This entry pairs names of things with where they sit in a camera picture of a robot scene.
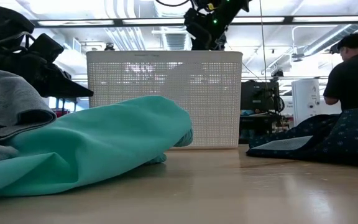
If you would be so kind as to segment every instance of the person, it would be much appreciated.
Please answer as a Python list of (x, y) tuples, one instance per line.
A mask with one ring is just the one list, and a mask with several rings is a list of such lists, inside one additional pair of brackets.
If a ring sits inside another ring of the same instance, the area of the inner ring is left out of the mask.
[(328, 105), (341, 102), (341, 109), (358, 108), (358, 32), (345, 36), (337, 45), (343, 62), (328, 77), (324, 100)]

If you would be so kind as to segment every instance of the black equipment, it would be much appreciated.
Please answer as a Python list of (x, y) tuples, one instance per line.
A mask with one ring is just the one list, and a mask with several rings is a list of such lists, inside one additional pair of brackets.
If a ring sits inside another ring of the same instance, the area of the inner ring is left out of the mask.
[[(192, 50), (223, 50), (226, 43), (224, 32), (237, 13), (249, 12), (251, 0), (190, 0), (197, 9), (190, 8), (185, 14), (187, 31), (195, 37)], [(205, 9), (207, 14), (200, 13)]]
[(71, 81), (71, 75), (53, 63), (64, 48), (46, 34), (34, 39), (34, 27), (22, 14), (0, 7), (0, 70), (20, 75), (42, 97), (93, 96), (91, 90)]
[(281, 104), (278, 83), (241, 83), (241, 110), (281, 112), (283, 109)]

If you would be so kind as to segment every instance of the white plastic basket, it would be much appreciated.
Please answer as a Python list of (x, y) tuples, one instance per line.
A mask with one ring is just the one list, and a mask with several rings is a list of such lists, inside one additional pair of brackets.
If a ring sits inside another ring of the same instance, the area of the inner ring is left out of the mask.
[(240, 52), (88, 52), (89, 106), (162, 95), (187, 110), (195, 148), (236, 148), (239, 138)]

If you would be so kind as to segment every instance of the teal fabric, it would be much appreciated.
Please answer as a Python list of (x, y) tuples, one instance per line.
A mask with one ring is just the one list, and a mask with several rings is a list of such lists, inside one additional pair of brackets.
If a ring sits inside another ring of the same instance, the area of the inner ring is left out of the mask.
[(189, 133), (189, 114), (161, 96), (68, 114), (8, 142), (20, 155), (0, 161), (0, 196), (54, 194), (163, 162)]

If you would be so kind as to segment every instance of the gray fabric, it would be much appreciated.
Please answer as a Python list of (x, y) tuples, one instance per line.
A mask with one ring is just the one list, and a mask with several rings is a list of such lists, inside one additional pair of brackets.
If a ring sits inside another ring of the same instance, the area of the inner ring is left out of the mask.
[(291, 139), (283, 139), (271, 141), (261, 146), (254, 147), (253, 149), (264, 150), (295, 150), (304, 146), (313, 136), (305, 136)]
[(56, 120), (49, 108), (22, 77), (0, 71), (0, 160), (17, 155), (11, 146), (4, 146), (8, 138)]

